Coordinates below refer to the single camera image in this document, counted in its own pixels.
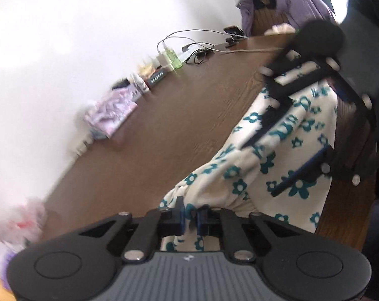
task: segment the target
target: purple cloth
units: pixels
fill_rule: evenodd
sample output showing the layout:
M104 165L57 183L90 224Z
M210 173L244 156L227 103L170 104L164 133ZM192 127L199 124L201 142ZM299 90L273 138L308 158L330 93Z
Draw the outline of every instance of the purple cloth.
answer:
M241 12L242 31L250 36L254 22L254 2L239 0L237 8ZM278 14L285 13L290 25L295 29L312 19L335 22L333 13L322 0L276 0L276 11Z
M333 13L322 0L276 0L276 12L285 13L295 29L312 19L335 23Z
M241 12L241 28L245 35L250 36L252 24L254 23L254 2L253 0L239 0L237 8Z

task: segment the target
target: silver screw head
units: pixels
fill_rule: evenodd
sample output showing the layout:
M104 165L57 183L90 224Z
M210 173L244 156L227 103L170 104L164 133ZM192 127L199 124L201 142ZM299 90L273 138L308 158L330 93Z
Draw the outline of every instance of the silver screw head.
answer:
M372 101L370 100L369 96L367 94L363 94L361 96L363 103L365 104L366 108L368 110L372 109Z
M352 177L352 184L354 186L357 186L359 185L359 183L361 182L361 177L358 175L358 174L355 174L353 177Z
M238 250L234 253L234 258L237 260L250 260L254 254L249 250Z
M322 170L324 174L327 174L330 172L330 165L328 163L322 163L322 165L320 166L320 169Z
M128 250L124 253L124 258L127 260L141 260L145 254L140 250Z

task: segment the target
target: charging cable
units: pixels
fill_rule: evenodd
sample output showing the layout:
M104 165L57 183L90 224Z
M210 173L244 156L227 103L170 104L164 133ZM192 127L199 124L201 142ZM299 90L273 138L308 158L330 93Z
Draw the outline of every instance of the charging cable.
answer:
M186 31L189 31L189 30L198 30L198 29L188 29L188 30L180 30L178 32L186 32ZM236 53L236 52L274 52L274 51L280 51L282 50L281 47L271 47L271 48L261 48L261 49L254 49L254 50L217 50L217 49L214 49L214 48L211 48L211 47L208 47L208 46L205 46L203 44L209 44L209 43L202 43L202 42L197 42L195 40L193 40L192 38L189 38L189 37L185 37L185 36L171 36L175 33L172 33L170 34L169 36L167 36L166 38L164 38L163 40L161 40L159 43L158 43L158 46L161 44L161 43L164 43L164 41L168 38L184 38L184 39L187 39L187 40L190 40L193 42L193 44L198 44L199 46L203 47L203 48L207 48L209 50L212 50L212 51L215 51L215 52L220 52L220 53L223 53L223 54L227 54L227 53ZM248 38L246 36L241 36L241 35L233 35L233 36L239 36L239 37L243 37L243 38Z

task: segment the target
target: plastic bag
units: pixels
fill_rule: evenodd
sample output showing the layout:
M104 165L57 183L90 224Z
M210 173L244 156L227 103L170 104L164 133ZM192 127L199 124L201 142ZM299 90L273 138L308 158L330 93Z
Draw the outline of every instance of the plastic bag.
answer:
M0 220L0 279L4 288L10 289L6 279L8 263L18 252L38 242L46 218L42 201L30 199Z

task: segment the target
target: pink bag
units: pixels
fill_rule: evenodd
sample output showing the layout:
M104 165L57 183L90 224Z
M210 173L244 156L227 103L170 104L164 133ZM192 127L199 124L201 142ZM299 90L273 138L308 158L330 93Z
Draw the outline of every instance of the pink bag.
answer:
M85 113L84 121L110 138L136 107L127 88L114 89Z

